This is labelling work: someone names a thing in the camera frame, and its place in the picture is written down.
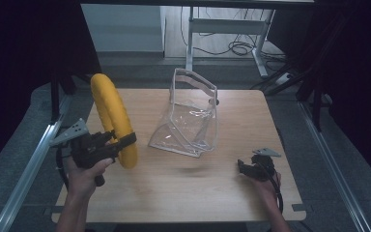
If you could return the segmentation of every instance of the gray carpet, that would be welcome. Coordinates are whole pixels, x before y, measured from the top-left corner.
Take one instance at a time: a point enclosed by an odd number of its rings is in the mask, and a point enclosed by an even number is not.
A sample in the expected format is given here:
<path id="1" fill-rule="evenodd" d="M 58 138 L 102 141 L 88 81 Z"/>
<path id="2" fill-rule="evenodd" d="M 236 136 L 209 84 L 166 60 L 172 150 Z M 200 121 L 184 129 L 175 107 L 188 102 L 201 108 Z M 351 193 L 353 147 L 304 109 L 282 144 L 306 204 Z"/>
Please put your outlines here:
<path id="1" fill-rule="evenodd" d="M 102 68 L 118 88 L 169 88 L 174 68 L 180 67 L 179 64 L 116 64 Z M 261 80 L 255 66 L 250 65 L 204 64 L 195 65 L 194 70 L 218 89 L 249 89 Z M 77 91 L 72 97 L 65 127 L 80 117 L 86 119 L 93 103 L 89 86 L 77 78 L 75 81 Z M 357 231 L 300 114 L 295 99 L 297 88 L 293 86 L 276 96 L 267 97 L 307 211 L 304 221 L 291 221 L 290 224 L 294 231 Z M 24 120 L 0 154 L 0 212 L 49 123 L 49 91 L 49 85 L 45 85 L 34 92 Z M 321 118 L 327 143 L 371 225 L 371 169 L 334 124 L 326 109 L 323 109 Z M 50 214 L 59 210 L 53 205 L 61 186 L 62 181 L 55 169 L 55 151 L 50 149 L 11 231 L 53 231 L 55 224 L 50 220 Z M 97 231 L 114 231 L 116 228 L 117 231 L 267 231 L 269 225 L 266 222 L 154 225 L 90 223 L 88 228 Z"/>

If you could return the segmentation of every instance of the wooden table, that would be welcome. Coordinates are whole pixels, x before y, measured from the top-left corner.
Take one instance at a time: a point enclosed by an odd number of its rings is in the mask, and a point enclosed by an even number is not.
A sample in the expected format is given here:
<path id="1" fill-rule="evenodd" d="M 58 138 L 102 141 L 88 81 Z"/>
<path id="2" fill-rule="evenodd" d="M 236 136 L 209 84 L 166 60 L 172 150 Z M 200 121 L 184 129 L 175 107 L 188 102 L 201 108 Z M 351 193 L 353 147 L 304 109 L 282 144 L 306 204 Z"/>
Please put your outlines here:
<path id="1" fill-rule="evenodd" d="M 89 205 L 87 222 L 220 222 L 266 220 L 253 186 L 237 168 L 250 164 L 252 150 L 271 148 L 282 174 L 284 217 L 303 220 L 294 212 L 300 194 L 285 157 L 264 95 L 255 90 L 219 90 L 218 140 L 212 152 L 193 158 L 148 146 L 168 104 L 168 89 L 119 89 L 137 135 L 139 162 L 125 169 L 118 162 L 104 174 Z M 87 120 L 91 133 L 102 131 L 96 108 Z M 60 192 L 57 206 L 66 199 Z M 59 214 L 53 214 L 57 221 Z"/>

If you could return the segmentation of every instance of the human hand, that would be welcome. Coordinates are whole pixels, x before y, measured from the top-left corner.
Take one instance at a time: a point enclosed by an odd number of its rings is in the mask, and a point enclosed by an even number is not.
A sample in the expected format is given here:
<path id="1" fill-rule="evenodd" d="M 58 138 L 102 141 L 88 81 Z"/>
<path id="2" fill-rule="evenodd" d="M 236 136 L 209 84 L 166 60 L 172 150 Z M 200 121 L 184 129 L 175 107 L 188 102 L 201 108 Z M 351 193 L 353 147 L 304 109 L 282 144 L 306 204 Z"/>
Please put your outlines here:
<path id="1" fill-rule="evenodd" d="M 112 162 L 113 159 L 103 159 L 92 168 L 84 169 L 77 167 L 72 157 L 68 158 L 69 195 L 79 200 L 89 199 L 96 189 L 95 177 L 103 174 Z"/>
<path id="2" fill-rule="evenodd" d="M 281 186 L 281 174 L 279 172 L 275 172 L 272 176 L 275 180 L 276 184 L 280 187 Z M 275 188 L 273 187 L 271 181 L 261 182 L 254 178 L 249 178 L 249 181 L 255 187 L 255 190 L 260 197 L 261 201 L 266 204 L 267 207 L 277 206 L 277 196 L 275 192 Z"/>

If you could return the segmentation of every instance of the cable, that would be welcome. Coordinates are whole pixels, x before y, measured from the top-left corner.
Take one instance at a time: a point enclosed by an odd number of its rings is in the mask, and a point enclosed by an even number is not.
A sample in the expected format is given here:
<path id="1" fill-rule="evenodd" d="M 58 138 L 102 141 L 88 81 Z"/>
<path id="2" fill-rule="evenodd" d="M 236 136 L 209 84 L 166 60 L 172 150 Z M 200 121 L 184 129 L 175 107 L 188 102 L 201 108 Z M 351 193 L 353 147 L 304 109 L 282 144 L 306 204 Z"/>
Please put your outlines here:
<path id="1" fill-rule="evenodd" d="M 239 13 L 241 13 L 242 10 L 243 9 L 239 9 L 239 11 L 234 15 L 233 18 L 235 18 Z M 211 16 L 207 12 L 207 8 L 206 8 L 206 14 L 209 16 L 209 18 L 211 18 Z M 248 14 L 248 9 L 246 9 L 243 18 L 246 18 L 247 14 Z M 181 30 L 181 33 L 182 33 L 183 42 L 184 42 L 185 46 L 188 46 L 188 44 L 186 43 L 186 39 L 184 37 L 184 32 L 183 32 L 183 7 L 181 7 L 181 12 L 180 12 L 180 30 Z M 214 35 L 214 34 L 215 33 L 211 33 L 211 34 L 203 35 L 203 36 L 211 36 L 211 35 Z M 200 47 L 193 47 L 193 49 L 200 50 L 202 52 L 205 52 L 205 53 L 208 53 L 208 54 L 211 54 L 211 55 L 221 55 L 221 54 L 225 54 L 229 51 L 232 51 L 236 55 L 244 56 L 244 55 L 247 55 L 250 52 L 252 52 L 252 50 L 256 47 L 257 38 L 255 38 L 255 41 L 254 41 L 251 36 L 245 35 L 246 37 L 249 37 L 252 40 L 253 44 L 250 44 L 250 43 L 246 43 L 246 42 L 241 42 L 240 41 L 241 36 L 242 35 L 240 35 L 240 34 L 237 35 L 236 38 L 232 42 L 228 43 L 228 49 L 224 50 L 224 51 L 221 51 L 221 52 L 210 52 L 210 51 L 202 49 Z"/>
<path id="2" fill-rule="evenodd" d="M 63 156 L 62 156 L 62 148 L 58 147 L 56 150 L 56 169 L 59 171 L 59 175 L 63 180 L 63 183 L 65 183 L 65 187 L 67 190 L 69 190 L 69 179 L 66 175 L 65 166 L 63 164 Z"/>
<path id="3" fill-rule="evenodd" d="M 279 208 L 279 212 L 282 212 L 284 211 L 284 202 L 283 202 L 283 199 L 282 199 L 282 194 L 281 194 L 281 189 L 280 189 L 280 185 L 279 185 L 279 179 L 278 179 L 278 174 L 275 170 L 275 175 L 276 175 L 276 181 L 278 183 L 275 182 L 275 180 L 273 179 L 273 177 L 270 175 L 270 173 L 268 173 L 268 171 L 266 170 L 266 168 L 264 167 L 264 165 L 260 162 L 257 162 L 256 164 L 258 164 L 262 169 L 263 171 L 267 174 L 268 176 L 268 179 L 270 179 L 272 185 L 273 185 L 273 188 L 275 189 L 275 193 L 276 193 L 276 197 L 278 198 L 278 208 Z"/>

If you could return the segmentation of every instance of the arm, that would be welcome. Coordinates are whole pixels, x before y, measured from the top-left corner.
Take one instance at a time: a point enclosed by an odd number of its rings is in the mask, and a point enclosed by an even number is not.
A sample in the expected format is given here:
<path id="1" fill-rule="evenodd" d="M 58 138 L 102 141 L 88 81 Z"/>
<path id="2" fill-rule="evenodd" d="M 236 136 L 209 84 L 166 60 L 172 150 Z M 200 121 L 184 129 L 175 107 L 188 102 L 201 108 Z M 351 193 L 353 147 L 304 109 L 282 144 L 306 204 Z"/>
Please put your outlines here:
<path id="1" fill-rule="evenodd" d="M 83 169 L 78 168 L 72 158 L 68 158 L 69 192 L 56 231 L 85 230 L 89 200 L 96 190 L 95 177 L 104 173 L 112 162 L 112 159 L 103 159 L 92 168 Z"/>
<path id="2" fill-rule="evenodd" d="M 281 174 L 276 173 L 273 178 L 280 185 Z M 271 224 L 271 231 L 291 231 L 291 228 L 289 227 L 285 218 L 279 212 L 278 204 L 276 202 L 275 189 L 273 188 L 271 181 L 260 182 L 253 178 L 249 179 L 254 185 L 258 196 L 260 197 L 260 200 L 267 211 L 267 216 Z"/>

